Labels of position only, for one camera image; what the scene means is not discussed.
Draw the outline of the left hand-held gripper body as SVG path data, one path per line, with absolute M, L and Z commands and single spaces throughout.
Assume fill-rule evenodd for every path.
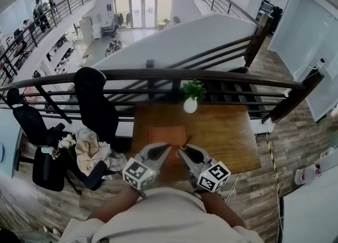
M 145 166 L 142 162 L 130 158 L 122 170 L 123 180 L 131 186 L 131 188 L 145 198 L 146 194 L 143 189 L 152 184 L 156 178 L 156 171 Z

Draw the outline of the orange-brown box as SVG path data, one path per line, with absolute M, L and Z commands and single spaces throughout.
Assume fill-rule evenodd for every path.
M 182 165 L 178 149 L 187 140 L 184 126 L 150 127 L 149 136 L 151 143 L 168 143 L 171 146 L 171 151 L 165 161 L 167 167 Z

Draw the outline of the person's left forearm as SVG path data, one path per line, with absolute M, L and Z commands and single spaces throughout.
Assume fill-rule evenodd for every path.
M 104 223 L 110 221 L 114 216 L 127 211 L 134 206 L 140 195 L 127 187 L 111 199 L 107 200 L 100 207 L 96 208 L 87 218 L 98 219 Z

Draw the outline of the person's right forearm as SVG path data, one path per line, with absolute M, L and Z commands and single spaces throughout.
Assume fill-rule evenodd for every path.
M 225 203 L 218 193 L 204 192 L 200 194 L 205 210 L 228 223 L 230 227 L 246 228 L 244 221 Z

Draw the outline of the white floor box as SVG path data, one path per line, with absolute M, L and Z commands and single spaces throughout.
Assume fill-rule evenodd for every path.
M 266 134 L 271 133 L 274 130 L 275 123 L 268 119 L 266 122 L 262 123 L 261 119 L 254 119 L 250 121 L 251 128 L 254 134 Z

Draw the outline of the person's white shirt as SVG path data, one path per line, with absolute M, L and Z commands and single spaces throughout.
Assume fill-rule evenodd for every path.
M 104 223 L 71 219 L 59 243 L 264 243 L 258 233 L 208 214 L 199 198 L 173 188 L 146 191 Z

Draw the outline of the white vase with green plant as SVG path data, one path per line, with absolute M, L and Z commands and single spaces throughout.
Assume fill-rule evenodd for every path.
M 198 108 L 198 102 L 205 99 L 206 89 L 203 85 L 203 82 L 196 79 L 183 84 L 182 91 L 185 97 L 183 108 L 186 113 L 194 113 Z

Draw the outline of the yellow black floor tape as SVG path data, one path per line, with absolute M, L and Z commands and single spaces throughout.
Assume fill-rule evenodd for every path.
M 268 147 L 268 151 L 269 151 L 269 154 L 270 154 L 270 159 L 271 159 L 271 162 L 272 162 L 272 165 L 273 165 L 273 171 L 274 171 L 274 177 L 275 177 L 275 185 L 276 185 L 277 197 L 279 197 L 279 194 L 280 194 L 279 175 L 278 175 L 277 166 L 276 166 L 276 163 L 275 163 L 272 147 L 271 147 L 271 144 L 270 144 L 269 140 L 267 140 L 267 147 Z

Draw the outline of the black high-back office chair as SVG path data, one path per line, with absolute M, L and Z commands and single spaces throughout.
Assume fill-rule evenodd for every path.
M 75 73 L 73 83 L 84 128 L 95 132 L 100 142 L 106 142 L 113 150 L 122 153 L 120 142 L 116 137 L 118 113 L 103 93 L 106 76 L 94 68 L 83 67 Z M 89 176 L 80 169 L 77 175 L 87 188 L 94 191 L 105 179 L 112 179 L 115 173 L 117 172 L 108 170 L 106 164 L 100 161 Z
M 57 139 L 61 136 L 65 126 L 59 123 L 48 129 L 38 110 L 22 99 L 18 88 L 11 88 L 8 91 L 7 103 L 29 142 L 37 146 L 33 158 L 22 156 L 22 151 L 18 150 L 15 168 L 18 170 L 21 162 L 32 163 L 32 180 L 36 185 L 55 192 L 62 191 L 64 172 L 58 170 L 56 159 L 49 152 L 44 153 L 43 150 L 56 148 Z

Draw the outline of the white bag with red label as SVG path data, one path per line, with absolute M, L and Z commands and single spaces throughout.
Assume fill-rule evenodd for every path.
M 314 164 L 303 169 L 297 169 L 294 176 L 294 182 L 296 185 L 310 184 L 320 175 L 320 173 L 320 169 Z

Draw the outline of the white plastic container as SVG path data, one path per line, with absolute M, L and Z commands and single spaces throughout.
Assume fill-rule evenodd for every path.
M 331 168 L 338 166 L 338 147 L 329 148 L 325 152 L 325 155 L 320 157 L 315 165 L 317 168 L 319 168 L 320 172 L 325 172 Z

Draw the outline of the dark stair railing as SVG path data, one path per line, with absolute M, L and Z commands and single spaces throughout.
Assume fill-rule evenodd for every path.
M 224 66 L 230 70 L 245 67 L 253 63 L 272 25 L 267 18 L 252 35 L 203 51 L 197 55 L 167 66 L 168 69 L 212 70 Z

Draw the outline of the glass entrance door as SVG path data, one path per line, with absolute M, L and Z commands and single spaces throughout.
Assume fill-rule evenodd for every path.
M 172 22 L 173 0 L 115 0 L 115 20 L 121 29 L 158 29 Z

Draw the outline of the black stairwell railing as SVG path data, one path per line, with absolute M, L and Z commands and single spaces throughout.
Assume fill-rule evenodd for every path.
M 246 21 L 251 21 L 258 25 L 259 23 L 251 17 L 245 10 L 239 7 L 232 0 L 202 0 L 207 9 L 220 14 L 227 14 L 231 17 L 240 18 Z

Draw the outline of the black balcony railing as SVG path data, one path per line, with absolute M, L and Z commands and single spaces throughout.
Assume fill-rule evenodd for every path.
M 18 75 L 20 68 L 36 50 L 43 39 L 54 30 L 65 18 L 91 0 L 63 0 L 58 4 L 43 5 L 50 28 L 41 32 L 37 20 L 33 18 L 26 28 L 18 27 L 12 36 L 5 38 L 7 48 L 0 49 L 0 85 L 11 83 Z

